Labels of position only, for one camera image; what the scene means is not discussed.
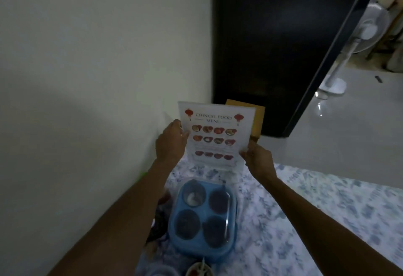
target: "menu card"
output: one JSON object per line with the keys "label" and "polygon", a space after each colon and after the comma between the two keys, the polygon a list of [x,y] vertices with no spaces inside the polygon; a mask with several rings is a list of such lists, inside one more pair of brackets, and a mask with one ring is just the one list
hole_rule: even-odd
{"label": "menu card", "polygon": [[255,108],[178,102],[187,154],[195,163],[241,171],[239,151],[247,149]]}

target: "tiled floor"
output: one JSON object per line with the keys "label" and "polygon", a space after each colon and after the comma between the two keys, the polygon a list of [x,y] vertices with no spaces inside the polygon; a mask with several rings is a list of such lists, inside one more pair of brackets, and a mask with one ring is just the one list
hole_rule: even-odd
{"label": "tiled floor", "polygon": [[289,138],[259,144],[278,163],[403,188],[403,74],[345,68],[339,77],[343,96],[314,97]]}

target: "fan pole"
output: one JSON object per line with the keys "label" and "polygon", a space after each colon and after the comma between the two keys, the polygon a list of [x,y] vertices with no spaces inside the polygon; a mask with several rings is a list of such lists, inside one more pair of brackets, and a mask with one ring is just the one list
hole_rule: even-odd
{"label": "fan pole", "polygon": [[351,55],[354,53],[355,48],[360,43],[360,38],[355,38],[353,43],[350,46],[347,54],[345,55],[344,59],[336,66],[336,68],[332,71],[329,78],[326,80],[325,85],[326,87],[332,87],[335,84],[335,80],[337,79],[336,76],[339,73],[340,69],[344,67],[344,65],[349,61]]}

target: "round compartment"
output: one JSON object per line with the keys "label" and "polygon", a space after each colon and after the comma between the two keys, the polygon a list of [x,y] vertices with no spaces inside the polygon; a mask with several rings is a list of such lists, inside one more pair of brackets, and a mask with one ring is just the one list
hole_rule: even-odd
{"label": "round compartment", "polygon": [[198,207],[205,201],[205,189],[201,184],[193,179],[183,186],[182,197],[183,201],[190,207]]}
{"label": "round compartment", "polygon": [[175,219],[175,234],[184,240],[190,240],[200,230],[199,216],[190,209],[182,210]]}
{"label": "round compartment", "polygon": [[226,213],[231,207],[231,197],[225,189],[214,190],[210,193],[208,205],[215,213]]}
{"label": "round compartment", "polygon": [[229,240],[226,221],[219,216],[209,217],[203,223],[203,236],[211,248],[222,247]]}

